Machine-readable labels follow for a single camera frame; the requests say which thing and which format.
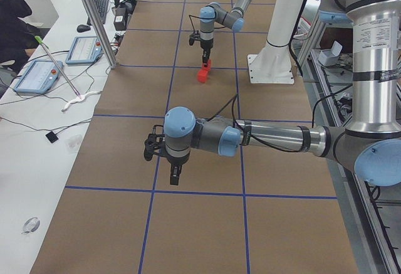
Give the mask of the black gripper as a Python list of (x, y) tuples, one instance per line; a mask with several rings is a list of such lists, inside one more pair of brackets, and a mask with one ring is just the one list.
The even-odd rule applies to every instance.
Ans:
[(200, 40), (200, 47), (203, 49), (202, 64), (206, 63), (210, 59), (210, 50), (213, 48), (214, 40)]
[(182, 157), (174, 157), (172, 155), (167, 156), (167, 160), (170, 163), (170, 185), (178, 186), (182, 166), (189, 160), (190, 154), (186, 154)]

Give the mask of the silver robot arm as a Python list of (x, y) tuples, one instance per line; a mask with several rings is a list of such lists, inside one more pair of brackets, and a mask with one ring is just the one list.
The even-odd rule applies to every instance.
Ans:
[(203, 49), (202, 68), (210, 65), (210, 54), (214, 44), (214, 24), (218, 23), (225, 28), (238, 32), (244, 26), (244, 13), (252, 0), (237, 0), (234, 7), (227, 11), (219, 3), (212, 2), (200, 9), (200, 30), (190, 36), (190, 44), (195, 41)]
[(185, 107), (164, 120), (162, 153), (176, 185), (192, 149), (232, 157), (240, 146), (265, 145), (283, 152), (310, 152), (337, 161), (375, 186), (400, 182), (400, 124), (396, 120), (400, 0), (322, 0), (321, 11), (353, 24), (352, 119), (344, 127), (305, 127), (197, 118)]

